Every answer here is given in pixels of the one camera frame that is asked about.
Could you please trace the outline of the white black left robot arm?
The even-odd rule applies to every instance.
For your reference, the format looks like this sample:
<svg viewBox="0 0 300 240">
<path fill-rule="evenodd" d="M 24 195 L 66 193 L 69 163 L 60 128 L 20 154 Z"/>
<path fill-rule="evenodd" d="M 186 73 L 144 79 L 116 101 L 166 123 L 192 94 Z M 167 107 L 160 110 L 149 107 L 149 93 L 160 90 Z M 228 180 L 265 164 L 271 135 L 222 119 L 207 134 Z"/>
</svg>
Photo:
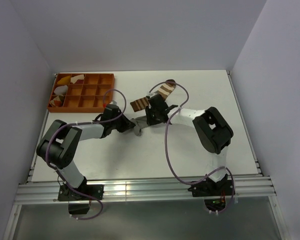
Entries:
<svg viewBox="0 0 300 240">
<path fill-rule="evenodd" d="M 74 162 L 79 142 L 103 139 L 113 130 L 124 133 L 136 126 L 115 104 L 107 104 L 103 113 L 90 122 L 66 123 L 55 120 L 40 140 L 36 154 L 70 186 L 76 200 L 86 197 L 87 179 Z"/>
</svg>

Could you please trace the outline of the grey sock with black stripes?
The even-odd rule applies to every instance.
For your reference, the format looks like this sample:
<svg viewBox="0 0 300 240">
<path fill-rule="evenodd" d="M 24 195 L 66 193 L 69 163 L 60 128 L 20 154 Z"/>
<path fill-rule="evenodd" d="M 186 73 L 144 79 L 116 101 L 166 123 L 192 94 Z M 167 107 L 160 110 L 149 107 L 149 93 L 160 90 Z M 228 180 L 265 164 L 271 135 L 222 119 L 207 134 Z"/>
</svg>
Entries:
<svg viewBox="0 0 300 240">
<path fill-rule="evenodd" d="M 146 116 L 140 116 L 137 118 L 132 118 L 130 120 L 135 126 L 133 127 L 133 132 L 136 136 L 140 137 L 142 135 L 142 129 L 148 128 Z"/>
</svg>

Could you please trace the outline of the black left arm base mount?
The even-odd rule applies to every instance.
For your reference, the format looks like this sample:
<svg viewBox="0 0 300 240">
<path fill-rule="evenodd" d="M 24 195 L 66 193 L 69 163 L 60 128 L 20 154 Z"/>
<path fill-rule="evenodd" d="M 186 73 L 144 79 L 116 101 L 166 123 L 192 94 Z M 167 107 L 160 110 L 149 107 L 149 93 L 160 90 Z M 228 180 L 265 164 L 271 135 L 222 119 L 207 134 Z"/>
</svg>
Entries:
<svg viewBox="0 0 300 240">
<path fill-rule="evenodd" d="M 81 194 L 73 191 L 66 184 L 60 185 L 57 200 L 68 202 L 68 213 L 72 217 L 83 217 L 89 212 L 92 201 L 103 199 L 104 185 L 88 184 L 75 190 Z"/>
</svg>

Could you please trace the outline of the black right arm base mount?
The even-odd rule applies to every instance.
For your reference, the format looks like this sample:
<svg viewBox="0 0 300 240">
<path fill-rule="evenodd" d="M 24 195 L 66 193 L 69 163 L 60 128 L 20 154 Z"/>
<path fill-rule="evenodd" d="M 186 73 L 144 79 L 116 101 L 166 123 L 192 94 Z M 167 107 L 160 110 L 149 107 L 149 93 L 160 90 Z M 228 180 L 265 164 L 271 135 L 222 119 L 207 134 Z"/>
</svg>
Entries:
<svg viewBox="0 0 300 240">
<path fill-rule="evenodd" d="M 187 190 L 194 198 L 204 197 L 205 207 L 212 212 L 224 210 L 227 206 L 226 197 L 235 193 L 234 184 L 228 180 L 227 174 L 218 182 L 207 178 L 201 183 L 191 185 Z"/>
</svg>

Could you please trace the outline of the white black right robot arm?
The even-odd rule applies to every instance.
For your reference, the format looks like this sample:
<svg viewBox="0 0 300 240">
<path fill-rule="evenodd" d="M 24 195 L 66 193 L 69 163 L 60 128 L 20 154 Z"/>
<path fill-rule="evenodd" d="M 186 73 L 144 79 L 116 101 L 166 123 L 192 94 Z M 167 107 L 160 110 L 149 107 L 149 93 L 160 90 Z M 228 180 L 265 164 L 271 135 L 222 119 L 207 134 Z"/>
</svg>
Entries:
<svg viewBox="0 0 300 240">
<path fill-rule="evenodd" d="M 219 194 L 223 188 L 226 175 L 230 173 L 226 167 L 228 147 L 234 132 L 221 113 L 215 107 L 206 110 L 188 109 L 175 104 L 168 106 L 163 97 L 155 94 L 147 99 L 149 106 L 145 108 L 148 126 L 165 123 L 164 150 L 168 167 L 173 176 L 185 185 L 190 182 L 182 180 L 173 170 L 168 153 L 168 130 L 170 125 L 183 125 L 194 128 L 203 148 L 210 153 L 208 174 L 193 184 L 199 184 L 206 179 L 207 191 L 212 195 Z"/>
</svg>

